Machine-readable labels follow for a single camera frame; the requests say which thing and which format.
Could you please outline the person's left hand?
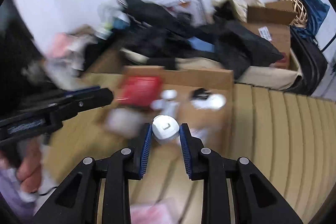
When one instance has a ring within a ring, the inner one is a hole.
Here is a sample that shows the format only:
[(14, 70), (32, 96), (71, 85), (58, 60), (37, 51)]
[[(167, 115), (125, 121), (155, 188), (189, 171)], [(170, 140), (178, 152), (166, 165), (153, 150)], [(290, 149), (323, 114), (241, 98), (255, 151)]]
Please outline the person's left hand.
[[(42, 182), (42, 153), (39, 138), (30, 139), (26, 145), (25, 157), (17, 170), (17, 179), (21, 190), (26, 193), (37, 192)], [(6, 154), (1, 151), (1, 169), (9, 169), (11, 164)]]

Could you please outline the lavender sleeve forearm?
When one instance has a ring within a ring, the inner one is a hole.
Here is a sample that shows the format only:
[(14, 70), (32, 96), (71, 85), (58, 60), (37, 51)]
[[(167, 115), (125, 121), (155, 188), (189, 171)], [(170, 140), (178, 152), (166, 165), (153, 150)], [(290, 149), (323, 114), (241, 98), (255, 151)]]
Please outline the lavender sleeve forearm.
[(24, 223), (34, 216), (37, 195), (21, 190), (15, 169), (1, 169), (1, 195), (14, 214)]

